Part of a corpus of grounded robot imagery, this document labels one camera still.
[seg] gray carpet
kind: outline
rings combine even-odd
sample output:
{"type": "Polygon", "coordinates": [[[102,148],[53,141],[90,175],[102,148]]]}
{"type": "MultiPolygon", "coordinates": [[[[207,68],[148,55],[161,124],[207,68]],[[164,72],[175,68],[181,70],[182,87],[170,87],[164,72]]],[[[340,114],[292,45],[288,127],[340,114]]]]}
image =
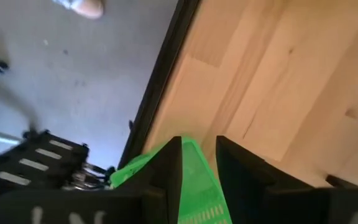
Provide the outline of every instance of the gray carpet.
{"type": "MultiPolygon", "coordinates": [[[[106,0],[98,21],[50,0],[0,0],[0,131],[39,129],[117,165],[177,0],[106,0]]],[[[9,146],[0,144],[0,152],[9,146]]]]}

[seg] white stripe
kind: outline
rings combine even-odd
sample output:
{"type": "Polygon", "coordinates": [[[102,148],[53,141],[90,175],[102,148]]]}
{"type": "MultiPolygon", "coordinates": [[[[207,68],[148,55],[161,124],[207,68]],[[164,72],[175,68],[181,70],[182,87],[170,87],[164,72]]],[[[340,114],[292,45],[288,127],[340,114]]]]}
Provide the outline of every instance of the white stripe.
{"type": "Polygon", "coordinates": [[[0,172],[0,178],[4,179],[4,180],[8,180],[13,183],[20,184],[20,185],[28,185],[31,182],[31,180],[27,180],[25,178],[10,174],[8,172],[3,172],[3,171],[0,172]]]}
{"type": "Polygon", "coordinates": [[[50,140],[49,143],[53,144],[54,146],[62,147],[62,148],[67,149],[67,150],[72,150],[73,149],[71,146],[66,145],[64,143],[61,143],[61,142],[58,142],[58,141],[55,141],[55,140],[50,140]]]}
{"type": "Polygon", "coordinates": [[[61,159],[62,158],[61,155],[56,154],[56,153],[51,152],[51,151],[48,151],[48,150],[45,150],[45,149],[36,149],[35,151],[38,152],[39,154],[42,154],[44,156],[49,156],[49,157],[52,157],[54,159],[61,159]]]}
{"type": "Polygon", "coordinates": [[[19,161],[19,163],[21,164],[24,164],[24,165],[27,165],[27,166],[31,166],[33,168],[36,168],[38,170],[42,170],[42,171],[45,171],[47,170],[49,167],[48,166],[45,166],[39,162],[34,162],[34,161],[31,161],[31,160],[28,160],[28,159],[21,159],[19,161]]]}

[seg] black plastic object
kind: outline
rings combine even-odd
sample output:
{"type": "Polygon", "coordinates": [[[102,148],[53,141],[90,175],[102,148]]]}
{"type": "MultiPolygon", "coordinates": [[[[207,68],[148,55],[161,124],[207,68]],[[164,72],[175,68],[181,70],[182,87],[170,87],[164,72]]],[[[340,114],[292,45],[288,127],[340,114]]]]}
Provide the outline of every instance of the black plastic object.
{"type": "Polygon", "coordinates": [[[0,196],[0,224],[176,224],[182,178],[181,138],[168,142],[114,190],[18,190],[0,196]]]}
{"type": "Polygon", "coordinates": [[[88,152],[48,131],[32,136],[0,154],[0,188],[59,189],[81,169],[88,152]]]}
{"type": "Polygon", "coordinates": [[[172,68],[175,66],[182,43],[200,2],[201,0],[178,0],[136,118],[133,124],[130,123],[131,132],[119,161],[118,169],[122,169],[133,158],[142,153],[162,96],[168,86],[172,68]]]}
{"type": "Polygon", "coordinates": [[[348,188],[358,188],[358,185],[352,184],[349,181],[346,181],[346,180],[336,177],[334,175],[328,175],[326,177],[326,182],[328,182],[332,186],[338,187],[338,188],[347,188],[347,189],[348,188]]]}
{"type": "Polygon", "coordinates": [[[315,189],[224,136],[216,161],[233,223],[358,223],[358,189],[315,189]]]}
{"type": "Polygon", "coordinates": [[[0,74],[4,74],[8,70],[9,70],[9,65],[5,61],[0,60],[0,74]]]}
{"type": "Polygon", "coordinates": [[[87,169],[90,169],[94,172],[97,172],[99,174],[105,174],[107,172],[107,170],[101,168],[101,167],[98,167],[98,166],[95,166],[95,165],[92,165],[92,164],[89,164],[89,163],[86,163],[84,165],[84,168],[87,168],[87,169]]]}
{"type": "Polygon", "coordinates": [[[115,167],[109,167],[104,175],[104,183],[109,184],[110,183],[110,176],[116,172],[115,167]]]}

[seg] black edge strip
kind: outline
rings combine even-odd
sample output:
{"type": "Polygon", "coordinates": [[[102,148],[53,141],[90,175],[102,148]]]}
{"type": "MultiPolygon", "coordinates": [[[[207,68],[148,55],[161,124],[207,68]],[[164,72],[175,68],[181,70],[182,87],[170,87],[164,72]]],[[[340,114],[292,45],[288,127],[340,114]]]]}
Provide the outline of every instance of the black edge strip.
{"type": "Polygon", "coordinates": [[[119,161],[118,169],[122,169],[131,159],[142,153],[172,68],[175,66],[178,53],[181,50],[199,2],[200,0],[178,1],[124,152],[119,161]]]}

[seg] white shoe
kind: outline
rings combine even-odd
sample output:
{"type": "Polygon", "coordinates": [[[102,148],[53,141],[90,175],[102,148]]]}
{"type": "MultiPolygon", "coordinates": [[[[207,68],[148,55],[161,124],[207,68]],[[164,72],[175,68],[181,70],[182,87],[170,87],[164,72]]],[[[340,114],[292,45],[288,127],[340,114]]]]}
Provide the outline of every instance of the white shoe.
{"type": "Polygon", "coordinates": [[[88,19],[99,19],[103,15],[101,0],[53,0],[88,19]]]}

